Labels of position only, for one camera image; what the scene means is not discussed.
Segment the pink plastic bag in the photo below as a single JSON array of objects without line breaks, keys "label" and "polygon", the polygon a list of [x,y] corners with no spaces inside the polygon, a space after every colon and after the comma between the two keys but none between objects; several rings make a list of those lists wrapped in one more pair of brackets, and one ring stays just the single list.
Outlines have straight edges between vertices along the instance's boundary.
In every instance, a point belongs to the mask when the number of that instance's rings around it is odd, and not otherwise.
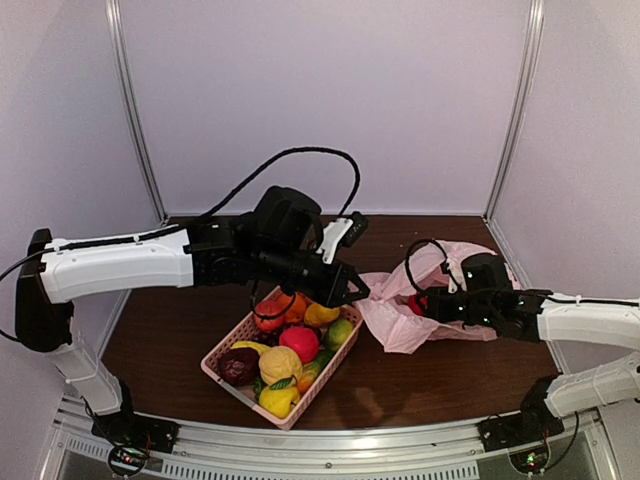
[{"label": "pink plastic bag", "polygon": [[453,267],[462,279],[461,262],[475,254],[495,252],[469,242],[438,240],[417,249],[409,266],[399,264],[392,272],[362,275],[370,289],[368,298],[355,303],[366,326],[386,353],[412,354],[427,341],[493,341],[496,333],[487,326],[465,326],[460,321],[440,323],[424,315],[426,300],[418,297],[417,287],[449,289],[450,278],[441,268]]}]

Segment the yellow green pear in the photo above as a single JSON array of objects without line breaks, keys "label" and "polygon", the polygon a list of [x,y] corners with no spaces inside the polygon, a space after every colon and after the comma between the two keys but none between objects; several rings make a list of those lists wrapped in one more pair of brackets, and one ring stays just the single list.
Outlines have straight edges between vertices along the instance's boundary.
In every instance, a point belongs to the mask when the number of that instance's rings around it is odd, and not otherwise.
[{"label": "yellow green pear", "polygon": [[325,328],[340,317],[340,308],[327,308],[318,303],[308,306],[304,314],[304,323],[314,328]]}]

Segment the orange fruit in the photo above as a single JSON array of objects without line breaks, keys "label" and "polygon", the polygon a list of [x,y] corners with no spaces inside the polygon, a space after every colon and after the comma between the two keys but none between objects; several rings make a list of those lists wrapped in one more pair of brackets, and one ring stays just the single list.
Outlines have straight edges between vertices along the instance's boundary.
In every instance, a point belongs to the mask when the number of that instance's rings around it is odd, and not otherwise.
[{"label": "orange fruit", "polygon": [[284,317],[287,324],[297,325],[304,321],[307,303],[305,297],[301,293],[296,293],[295,296],[281,294],[278,297],[277,302],[286,310]]}]

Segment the yellow orange persimmon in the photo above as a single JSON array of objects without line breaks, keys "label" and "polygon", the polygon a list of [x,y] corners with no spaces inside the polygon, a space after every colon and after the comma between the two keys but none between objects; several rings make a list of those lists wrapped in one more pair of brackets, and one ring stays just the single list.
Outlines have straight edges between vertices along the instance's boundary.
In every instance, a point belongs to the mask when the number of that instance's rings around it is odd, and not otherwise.
[{"label": "yellow orange persimmon", "polygon": [[299,379],[303,364],[298,355],[286,346],[277,346],[264,353],[259,360],[262,380],[272,385],[279,380],[295,377]]}]

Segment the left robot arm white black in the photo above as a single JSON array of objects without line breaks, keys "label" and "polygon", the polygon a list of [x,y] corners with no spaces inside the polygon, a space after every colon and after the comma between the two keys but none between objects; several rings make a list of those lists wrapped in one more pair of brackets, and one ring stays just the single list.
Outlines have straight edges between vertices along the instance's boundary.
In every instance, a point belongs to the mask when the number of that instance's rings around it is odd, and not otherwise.
[{"label": "left robot arm white black", "polygon": [[255,209],[219,222],[209,217],[153,232],[84,241],[36,231],[20,266],[15,336],[50,356],[106,429],[123,444],[137,442],[144,424],[133,414],[124,384],[72,330],[76,298],[147,287],[203,287],[267,282],[302,293],[325,307],[366,298],[355,268],[337,259],[368,220],[359,212],[323,225],[319,205],[287,187],[269,188]]}]

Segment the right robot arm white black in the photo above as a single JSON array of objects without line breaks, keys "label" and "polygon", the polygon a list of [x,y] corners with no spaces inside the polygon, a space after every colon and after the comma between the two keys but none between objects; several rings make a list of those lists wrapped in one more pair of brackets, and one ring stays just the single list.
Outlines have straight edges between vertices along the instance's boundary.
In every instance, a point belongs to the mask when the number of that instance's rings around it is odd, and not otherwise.
[{"label": "right robot arm white black", "polygon": [[495,254],[467,257],[446,287],[429,287],[419,294],[429,318],[483,326],[497,336],[523,342],[574,341],[625,348],[629,354],[582,372],[562,373],[542,383],[542,392],[513,419],[519,440],[535,440],[551,424],[551,416],[639,398],[639,301],[589,298],[551,290],[513,286],[504,260]]}]

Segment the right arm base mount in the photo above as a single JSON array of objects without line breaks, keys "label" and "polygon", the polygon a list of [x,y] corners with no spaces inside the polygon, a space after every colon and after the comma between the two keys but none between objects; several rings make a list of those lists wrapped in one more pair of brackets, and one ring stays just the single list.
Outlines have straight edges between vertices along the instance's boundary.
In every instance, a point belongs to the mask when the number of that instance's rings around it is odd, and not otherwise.
[{"label": "right arm base mount", "polygon": [[485,452],[507,449],[512,467],[521,474],[542,474],[551,465],[549,439],[564,432],[564,424],[544,400],[552,377],[539,379],[524,396],[520,410],[493,414],[478,424]]}]

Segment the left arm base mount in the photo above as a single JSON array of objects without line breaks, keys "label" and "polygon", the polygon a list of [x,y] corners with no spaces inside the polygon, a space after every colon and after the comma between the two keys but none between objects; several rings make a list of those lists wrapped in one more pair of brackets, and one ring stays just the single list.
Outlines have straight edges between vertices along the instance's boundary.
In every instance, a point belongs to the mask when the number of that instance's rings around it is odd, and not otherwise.
[{"label": "left arm base mount", "polygon": [[172,453],[179,425],[133,413],[97,415],[85,409],[92,420],[91,433],[105,439],[111,448],[107,454],[107,466],[113,474],[129,478],[141,473],[153,462],[154,453]]}]

